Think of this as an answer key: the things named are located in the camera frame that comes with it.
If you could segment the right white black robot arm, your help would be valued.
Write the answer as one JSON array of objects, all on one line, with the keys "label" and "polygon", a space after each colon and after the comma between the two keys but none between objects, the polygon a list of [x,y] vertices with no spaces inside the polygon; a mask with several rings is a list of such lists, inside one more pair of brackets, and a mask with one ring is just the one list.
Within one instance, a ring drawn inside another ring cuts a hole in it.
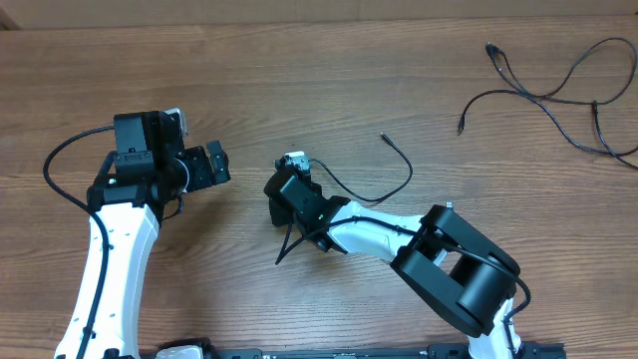
[{"label": "right white black robot arm", "polygon": [[319,249],[369,254],[390,267],[442,319],[470,340],[473,358],[517,358],[522,342],[511,318],[522,287],[517,262],[455,211],[423,216],[365,208],[323,196],[295,168],[277,170],[264,188],[275,226],[297,228]]}]

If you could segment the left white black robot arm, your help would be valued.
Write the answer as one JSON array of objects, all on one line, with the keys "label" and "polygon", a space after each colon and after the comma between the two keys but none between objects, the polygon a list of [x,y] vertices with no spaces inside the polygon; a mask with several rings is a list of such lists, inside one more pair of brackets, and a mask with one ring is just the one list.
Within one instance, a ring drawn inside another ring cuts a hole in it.
[{"label": "left white black robot arm", "polygon": [[139,358],[139,315],[152,248],[164,207],[185,194],[230,180],[217,141],[186,148],[186,118],[173,108],[120,114],[109,127],[107,154],[86,200],[89,250],[71,321],[58,358]]}]

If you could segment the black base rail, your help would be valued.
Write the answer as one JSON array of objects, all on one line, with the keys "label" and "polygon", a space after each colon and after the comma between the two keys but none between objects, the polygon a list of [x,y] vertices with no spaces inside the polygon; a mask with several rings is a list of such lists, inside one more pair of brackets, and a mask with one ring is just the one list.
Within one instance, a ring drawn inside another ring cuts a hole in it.
[{"label": "black base rail", "polygon": [[[425,348],[376,348],[262,351],[259,349],[216,350],[222,359],[470,359],[468,344],[432,344]],[[566,359],[563,344],[524,342],[523,359]]]}]

